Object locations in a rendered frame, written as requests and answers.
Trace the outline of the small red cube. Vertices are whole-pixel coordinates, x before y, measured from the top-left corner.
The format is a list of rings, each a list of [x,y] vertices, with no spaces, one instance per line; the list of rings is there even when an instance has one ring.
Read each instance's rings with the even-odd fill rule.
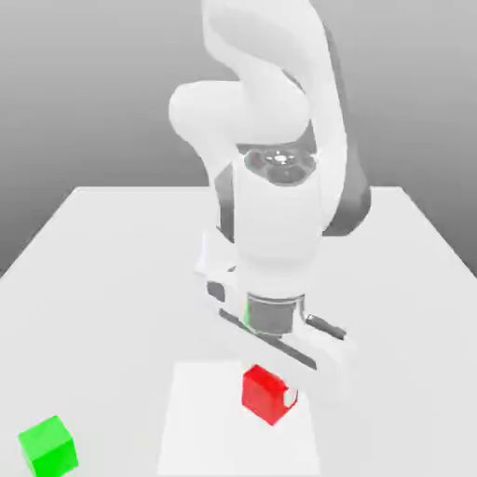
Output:
[[[277,375],[255,364],[242,377],[241,403],[268,425],[277,424],[293,407],[283,405],[289,386]]]

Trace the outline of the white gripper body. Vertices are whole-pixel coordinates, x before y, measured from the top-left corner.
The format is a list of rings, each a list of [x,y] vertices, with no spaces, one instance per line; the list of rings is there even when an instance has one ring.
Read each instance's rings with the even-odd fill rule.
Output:
[[[214,336],[318,402],[349,399],[356,347],[345,331],[308,314],[303,297],[215,299]]]

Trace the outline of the small green cube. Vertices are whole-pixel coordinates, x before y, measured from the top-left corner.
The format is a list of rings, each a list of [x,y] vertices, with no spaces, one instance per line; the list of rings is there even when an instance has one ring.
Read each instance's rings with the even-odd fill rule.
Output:
[[[51,416],[18,434],[32,477],[62,477],[78,467],[75,442],[58,416]]]

